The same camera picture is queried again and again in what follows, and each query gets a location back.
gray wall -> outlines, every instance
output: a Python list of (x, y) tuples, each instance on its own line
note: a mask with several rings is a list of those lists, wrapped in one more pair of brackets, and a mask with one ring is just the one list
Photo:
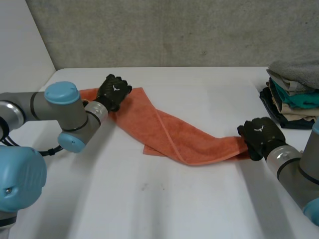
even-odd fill
[(26, 0), (56, 69), (267, 66), (319, 51), (319, 0)]

black folded cloth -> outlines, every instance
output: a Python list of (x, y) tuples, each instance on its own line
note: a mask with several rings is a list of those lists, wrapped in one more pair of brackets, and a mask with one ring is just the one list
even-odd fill
[(260, 99), (263, 102), (269, 116), (280, 124), (281, 128), (293, 129), (312, 129), (314, 120), (307, 121), (304, 119), (288, 121), (281, 113), (278, 112), (277, 107), (273, 103), (272, 94), (268, 87), (260, 92)]

white table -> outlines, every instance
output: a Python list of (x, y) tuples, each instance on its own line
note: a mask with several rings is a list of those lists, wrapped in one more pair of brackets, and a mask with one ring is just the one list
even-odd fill
[[(268, 116), (258, 91), (264, 67), (64, 69), (49, 82), (99, 87), (108, 74), (143, 87), (154, 106), (216, 137)], [(283, 130), (302, 150), (309, 130)], [(57, 144), (56, 122), (12, 132), (22, 145)], [(304, 239), (319, 229), (303, 216), (264, 161), (188, 167), (142, 154), (143, 145), (104, 123), (81, 154), (47, 157), (41, 198), (18, 214), (11, 239)]]

silver metal ring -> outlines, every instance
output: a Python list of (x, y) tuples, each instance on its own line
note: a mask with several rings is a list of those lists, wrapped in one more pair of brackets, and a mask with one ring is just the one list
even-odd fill
[(11, 112), (14, 113), (14, 115), (11, 116), (7, 122), (10, 131), (20, 128), (24, 124), (23, 114), (15, 105), (6, 101), (0, 101), (0, 106), (8, 108)]
[(97, 118), (99, 118), (100, 122), (106, 119), (108, 116), (108, 110), (102, 105), (100, 102), (92, 101), (86, 107), (86, 111), (93, 113)]
[(267, 165), (270, 170), (277, 175), (281, 165), (290, 159), (301, 158), (301, 153), (290, 145), (283, 145), (275, 148), (267, 157)]

black glove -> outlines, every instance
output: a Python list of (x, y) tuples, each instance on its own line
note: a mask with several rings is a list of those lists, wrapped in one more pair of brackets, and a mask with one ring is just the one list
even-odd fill
[(121, 77), (108, 75), (97, 93), (95, 101), (101, 102), (108, 111), (116, 112), (120, 108), (121, 102), (132, 91), (127, 81)]
[(250, 158), (254, 161), (263, 157), (267, 159), (273, 149), (286, 144), (284, 134), (268, 117), (246, 121), (245, 125), (240, 125), (237, 130), (244, 138)]

